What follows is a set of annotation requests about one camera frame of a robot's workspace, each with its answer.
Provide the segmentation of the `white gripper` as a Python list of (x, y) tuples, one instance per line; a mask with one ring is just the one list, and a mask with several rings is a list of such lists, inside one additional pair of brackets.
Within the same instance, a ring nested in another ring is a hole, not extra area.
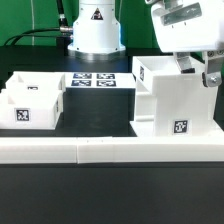
[(189, 52), (203, 52), (205, 87), (222, 83), (224, 0), (145, 0), (162, 52), (173, 56), (182, 74), (194, 73)]

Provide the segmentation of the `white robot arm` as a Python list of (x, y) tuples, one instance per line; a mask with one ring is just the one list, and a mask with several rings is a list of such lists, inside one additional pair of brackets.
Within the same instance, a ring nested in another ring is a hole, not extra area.
[[(205, 61), (203, 84), (222, 83), (224, 64), (224, 0), (144, 0), (159, 48), (171, 53), (181, 72), (190, 72), (190, 54)], [(72, 27), (68, 51), (87, 60), (104, 60), (121, 53), (121, 26), (115, 18), (115, 0), (79, 0), (79, 16)]]

